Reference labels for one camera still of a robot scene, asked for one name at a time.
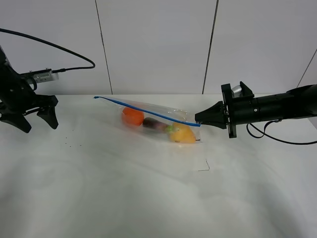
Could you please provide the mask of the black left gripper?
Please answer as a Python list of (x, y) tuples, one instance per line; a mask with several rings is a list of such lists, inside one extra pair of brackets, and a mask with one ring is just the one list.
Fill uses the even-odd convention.
[(29, 133), (31, 125), (24, 116), (39, 110), (37, 116), (52, 129), (57, 129), (58, 121), (55, 107), (58, 99), (55, 95), (37, 95), (37, 83), (32, 73), (17, 73), (10, 64), (0, 64), (0, 120), (17, 129)]

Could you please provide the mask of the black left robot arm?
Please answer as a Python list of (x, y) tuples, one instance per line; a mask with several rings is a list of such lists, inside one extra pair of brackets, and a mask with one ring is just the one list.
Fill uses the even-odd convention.
[(36, 113), (52, 129), (57, 129), (58, 121), (55, 107), (58, 104), (55, 95), (38, 95), (37, 79), (50, 79), (52, 70), (17, 73), (3, 50), (0, 51), (0, 120), (19, 130), (29, 133), (31, 125), (26, 115)]

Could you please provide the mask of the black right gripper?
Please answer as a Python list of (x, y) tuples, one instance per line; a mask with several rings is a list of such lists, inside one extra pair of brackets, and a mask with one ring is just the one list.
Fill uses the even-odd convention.
[(229, 138), (236, 138), (236, 125), (257, 122), (258, 102), (252, 90), (242, 81), (243, 96), (233, 98), (230, 84), (221, 86), (223, 101), (218, 101), (212, 107), (196, 113), (195, 122), (220, 129), (227, 129)]

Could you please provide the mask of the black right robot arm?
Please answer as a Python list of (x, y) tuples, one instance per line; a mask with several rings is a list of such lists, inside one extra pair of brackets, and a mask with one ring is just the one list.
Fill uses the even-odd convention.
[(230, 84), (223, 84), (221, 91), (223, 100), (195, 114), (195, 121), (198, 124), (228, 129), (230, 138), (237, 137), (237, 125), (317, 116), (315, 84), (263, 97), (255, 97), (242, 81), (234, 88)]

